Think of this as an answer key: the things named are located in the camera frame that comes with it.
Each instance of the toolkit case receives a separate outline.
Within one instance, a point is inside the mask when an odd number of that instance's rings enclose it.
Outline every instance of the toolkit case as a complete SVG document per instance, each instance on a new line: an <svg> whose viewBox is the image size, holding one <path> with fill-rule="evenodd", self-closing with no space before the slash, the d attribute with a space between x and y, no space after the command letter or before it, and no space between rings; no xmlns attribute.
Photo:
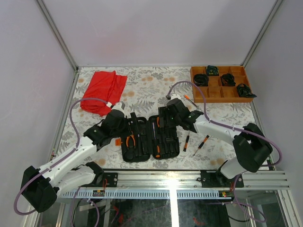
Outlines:
<svg viewBox="0 0 303 227"><path fill-rule="evenodd" d="M143 162L152 155L155 159L177 157L180 153L177 128L170 119L167 107L159 108L159 115L148 120L131 113L127 119L128 137L121 137L122 157L125 162Z"/></svg>

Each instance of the red cloth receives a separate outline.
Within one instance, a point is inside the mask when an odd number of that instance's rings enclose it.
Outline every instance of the red cloth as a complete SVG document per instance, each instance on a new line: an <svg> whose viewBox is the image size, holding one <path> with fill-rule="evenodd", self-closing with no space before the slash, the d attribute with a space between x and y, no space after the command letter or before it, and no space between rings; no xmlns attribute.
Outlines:
<svg viewBox="0 0 303 227"><path fill-rule="evenodd" d="M114 105L120 101L126 80L127 76L116 75L116 71L95 72L83 98L100 98ZM87 112L101 116L110 112L105 103L97 100L82 101L80 106Z"/></svg>

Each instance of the white robotic arm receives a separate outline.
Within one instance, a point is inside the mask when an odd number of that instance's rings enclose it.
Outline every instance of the white robotic arm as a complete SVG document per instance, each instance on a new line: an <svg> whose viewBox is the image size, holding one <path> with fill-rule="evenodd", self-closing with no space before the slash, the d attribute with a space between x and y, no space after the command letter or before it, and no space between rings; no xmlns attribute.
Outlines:
<svg viewBox="0 0 303 227"><path fill-rule="evenodd" d="M29 184L33 177L41 175L22 192L38 212L47 210L62 193L86 184L100 184L104 173L102 168L94 162L86 165L80 163L109 144L113 138L131 134L124 106L122 102L113 106L102 124L89 128L78 145L73 145L37 169L30 166L24 171L21 188Z"/></svg>
<svg viewBox="0 0 303 227"><path fill-rule="evenodd" d="M169 114L177 125L185 130L190 130L203 135L211 135L234 146L236 157L224 162L217 170L220 181L233 179L245 171L256 172L266 158L272 152L270 144L262 139L249 134L235 131L233 128L245 129L264 136L257 125L249 123L247 126L231 125L228 129L218 124L211 123L203 112L190 112L184 106L178 94L172 94L171 100L167 103Z"/></svg>

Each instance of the pliers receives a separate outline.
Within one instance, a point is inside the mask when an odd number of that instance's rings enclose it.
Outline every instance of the pliers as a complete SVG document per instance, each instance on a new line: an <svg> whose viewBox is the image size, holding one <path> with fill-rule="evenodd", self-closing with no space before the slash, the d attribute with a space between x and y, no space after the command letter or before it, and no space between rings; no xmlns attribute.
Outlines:
<svg viewBox="0 0 303 227"><path fill-rule="evenodd" d="M127 148L136 148L136 140L134 139L134 135L130 135L126 138L126 146Z"/></svg>

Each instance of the table surface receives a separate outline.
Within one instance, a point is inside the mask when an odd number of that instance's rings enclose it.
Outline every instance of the table surface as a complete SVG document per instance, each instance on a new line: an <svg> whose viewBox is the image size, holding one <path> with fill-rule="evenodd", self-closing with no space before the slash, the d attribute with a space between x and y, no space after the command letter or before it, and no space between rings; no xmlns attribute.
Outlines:
<svg viewBox="0 0 303 227"><path fill-rule="evenodd" d="M96 71L116 71L118 75L128 76L121 101L125 103L125 114L130 117L135 112L138 117L149 118L158 114L158 107L165 106L165 95L169 87L182 80L190 80L190 67L102 67L81 68L78 83L73 95L72 103L81 99L90 80ZM184 104L189 110L195 107L188 102L184 95L193 100L190 84L179 84L174 89L175 93L182 96ZM249 103L212 103L207 104L207 114L214 120L224 121L232 125L246 125L255 122ZM77 104L72 112L72 117L80 135L89 127L102 119L98 114L83 111ZM190 133L187 151L183 152L186 131L177 127L180 142L180 154L178 157L156 160L152 156L146 162L127 163L122 159L121 147L115 146L115 139L109 145L102 148L96 154L83 160L83 163L95 161L103 168L123 169L216 169L225 160L235 157L231 145L217 138L210 137L205 145L193 157L199 144L206 135ZM58 155L71 147L76 142L76 134L68 118L64 127L62 139L58 149Z"/></svg>

